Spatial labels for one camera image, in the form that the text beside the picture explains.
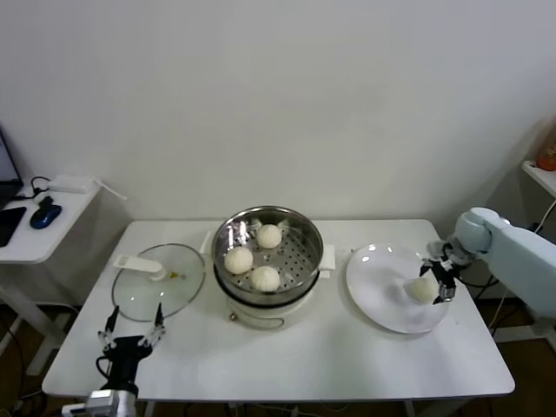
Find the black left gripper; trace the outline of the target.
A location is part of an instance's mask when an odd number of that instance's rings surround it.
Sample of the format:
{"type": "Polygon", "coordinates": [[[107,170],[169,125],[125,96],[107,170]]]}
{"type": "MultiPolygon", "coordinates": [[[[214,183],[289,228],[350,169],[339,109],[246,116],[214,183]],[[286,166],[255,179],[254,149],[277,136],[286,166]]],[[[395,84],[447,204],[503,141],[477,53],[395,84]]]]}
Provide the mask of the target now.
{"type": "Polygon", "coordinates": [[[108,317],[104,330],[97,335],[103,347],[102,360],[109,362],[107,371],[102,370],[106,383],[102,389],[137,391],[136,374],[140,362],[152,354],[152,348],[165,335],[162,304],[156,310],[154,326],[142,336],[113,337],[119,307],[115,306],[108,317]]]}

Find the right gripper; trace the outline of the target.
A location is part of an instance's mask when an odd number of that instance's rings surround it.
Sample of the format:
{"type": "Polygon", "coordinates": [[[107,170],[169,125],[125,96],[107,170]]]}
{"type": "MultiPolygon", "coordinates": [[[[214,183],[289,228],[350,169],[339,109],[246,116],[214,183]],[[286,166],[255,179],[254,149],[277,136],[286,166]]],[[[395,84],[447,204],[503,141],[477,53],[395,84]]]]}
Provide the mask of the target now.
{"type": "MultiPolygon", "coordinates": [[[[434,241],[427,244],[429,259],[420,266],[419,277],[433,273],[434,263],[438,262],[455,280],[462,281],[461,272],[472,263],[472,254],[467,252],[459,241],[434,241]]],[[[433,304],[451,302],[455,297],[456,286],[441,283],[433,304]]]]}

